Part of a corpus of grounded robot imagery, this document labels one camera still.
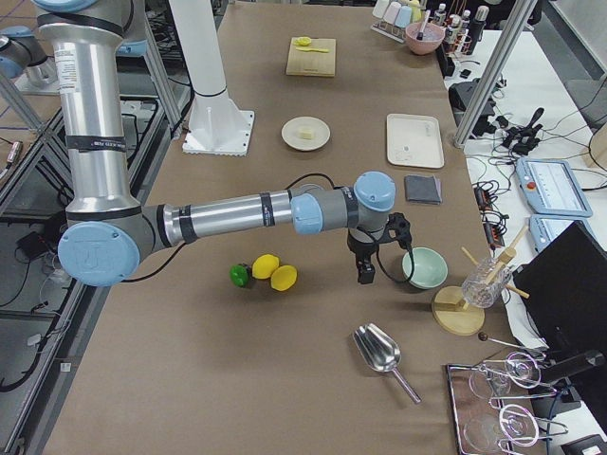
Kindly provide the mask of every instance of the computer monitor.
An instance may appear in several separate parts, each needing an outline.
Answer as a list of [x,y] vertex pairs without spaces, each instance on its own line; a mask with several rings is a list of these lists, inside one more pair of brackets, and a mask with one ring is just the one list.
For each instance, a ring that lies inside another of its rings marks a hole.
[[[576,222],[516,275],[524,305],[556,361],[598,350],[607,355],[607,253]],[[607,431],[607,365],[571,377]]]

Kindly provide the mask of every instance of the cutting board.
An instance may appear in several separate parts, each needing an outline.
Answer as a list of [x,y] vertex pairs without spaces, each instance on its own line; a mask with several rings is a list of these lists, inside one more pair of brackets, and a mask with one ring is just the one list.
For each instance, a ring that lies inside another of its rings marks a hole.
[[309,47],[324,47],[327,53],[302,52],[295,49],[295,40],[291,38],[286,61],[287,76],[335,77],[336,41],[333,38],[313,38]]

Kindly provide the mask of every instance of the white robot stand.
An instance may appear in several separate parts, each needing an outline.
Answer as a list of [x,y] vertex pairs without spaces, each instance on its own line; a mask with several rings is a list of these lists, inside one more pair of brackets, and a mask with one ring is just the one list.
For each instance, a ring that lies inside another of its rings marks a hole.
[[255,115],[241,111],[226,86],[211,2],[171,0],[175,26],[194,90],[188,154],[247,154]]

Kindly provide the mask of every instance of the silver scoop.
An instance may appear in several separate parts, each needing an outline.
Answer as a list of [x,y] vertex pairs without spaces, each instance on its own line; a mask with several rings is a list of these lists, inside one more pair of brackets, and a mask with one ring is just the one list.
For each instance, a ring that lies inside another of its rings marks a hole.
[[361,325],[352,334],[362,357],[367,365],[379,373],[392,373],[396,380],[409,394],[415,404],[421,403],[421,398],[397,368],[400,361],[400,348],[374,323]]

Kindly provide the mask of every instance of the label on robot arm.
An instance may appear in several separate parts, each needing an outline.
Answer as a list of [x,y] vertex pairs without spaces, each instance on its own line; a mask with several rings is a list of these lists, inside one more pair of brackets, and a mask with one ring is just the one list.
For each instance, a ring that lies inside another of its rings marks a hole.
[[55,52],[55,64],[57,66],[57,78],[59,79],[59,92],[79,93],[80,79],[76,67],[76,51],[62,49]]

